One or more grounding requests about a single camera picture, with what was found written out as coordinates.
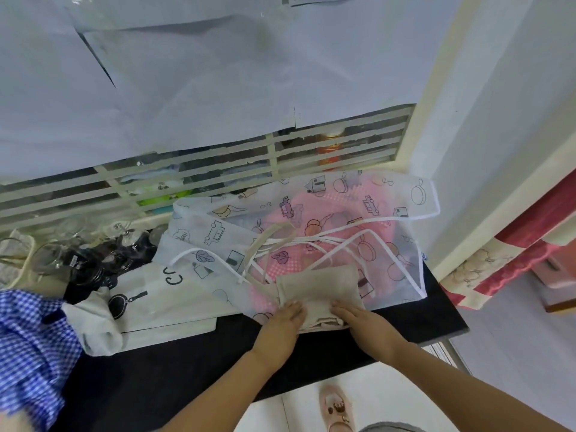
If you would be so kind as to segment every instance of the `pink shoe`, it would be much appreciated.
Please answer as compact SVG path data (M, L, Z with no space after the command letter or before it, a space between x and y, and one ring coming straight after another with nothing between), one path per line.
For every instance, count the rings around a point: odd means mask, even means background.
M339 386L327 385L322 388L320 411L328 432L356 432L352 404Z

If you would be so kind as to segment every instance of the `blue gingham fabric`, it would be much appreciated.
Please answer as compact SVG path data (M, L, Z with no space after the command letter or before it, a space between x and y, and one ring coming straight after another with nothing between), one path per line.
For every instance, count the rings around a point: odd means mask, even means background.
M42 323L61 306L32 292L0 291L0 410L25 409L35 430L56 420L62 387L82 353L65 317Z

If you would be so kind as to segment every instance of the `black countertop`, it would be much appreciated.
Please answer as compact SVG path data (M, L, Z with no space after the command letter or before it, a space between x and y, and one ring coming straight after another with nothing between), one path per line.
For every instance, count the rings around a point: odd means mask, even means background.
M424 265L428 297L386 307L384 316L422 346L468 327ZM66 405L51 431L148 432L162 427L248 351L260 325L243 315L218 318L216 330L118 353L80 357L63 390ZM374 362L349 331L298 338L294 353L258 394L269 398Z

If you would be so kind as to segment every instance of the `curtain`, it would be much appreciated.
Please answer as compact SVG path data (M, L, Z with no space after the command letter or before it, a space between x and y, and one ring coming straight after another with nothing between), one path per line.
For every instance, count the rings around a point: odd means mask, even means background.
M576 238L576 170L446 276L455 305L480 309L510 280Z

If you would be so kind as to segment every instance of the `foot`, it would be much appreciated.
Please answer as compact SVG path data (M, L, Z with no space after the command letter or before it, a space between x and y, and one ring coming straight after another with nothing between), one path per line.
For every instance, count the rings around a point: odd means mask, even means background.
M352 405L339 386L328 385L322 388L320 411L328 432L356 432Z

